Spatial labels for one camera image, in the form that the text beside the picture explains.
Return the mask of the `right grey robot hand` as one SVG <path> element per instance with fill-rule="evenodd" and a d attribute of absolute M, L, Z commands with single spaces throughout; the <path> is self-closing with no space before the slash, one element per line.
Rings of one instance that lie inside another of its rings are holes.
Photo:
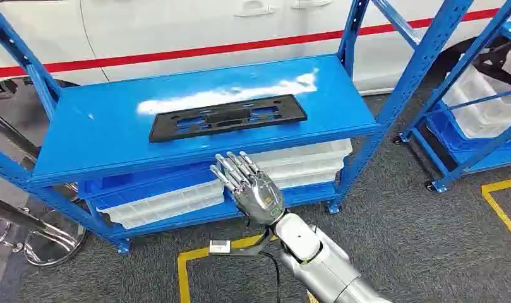
<path fill-rule="evenodd" d="M 211 165 L 210 171 L 229 190 L 244 215 L 264 226 L 280 220 L 286 209 L 283 195 L 247 153 L 229 151 L 225 157 L 216 154 L 215 159 L 219 165 Z"/>

